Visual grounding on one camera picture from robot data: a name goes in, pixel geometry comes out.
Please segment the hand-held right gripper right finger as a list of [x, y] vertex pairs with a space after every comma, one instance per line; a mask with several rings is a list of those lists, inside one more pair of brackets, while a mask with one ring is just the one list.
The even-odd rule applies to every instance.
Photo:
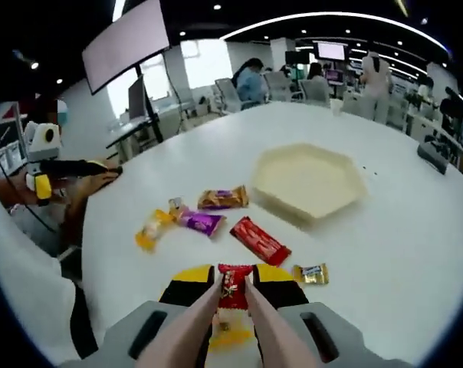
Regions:
[[411, 366], [371, 351], [357, 327], [267, 264], [253, 267], [252, 319], [264, 367]]

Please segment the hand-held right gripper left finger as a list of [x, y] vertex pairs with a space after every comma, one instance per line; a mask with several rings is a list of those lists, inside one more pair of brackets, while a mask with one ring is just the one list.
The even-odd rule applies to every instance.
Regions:
[[215, 267], [204, 264], [176, 274], [158, 301], [147, 301], [115, 323], [103, 343], [82, 360], [62, 367], [134, 367], [158, 333], [196, 302], [215, 282]]

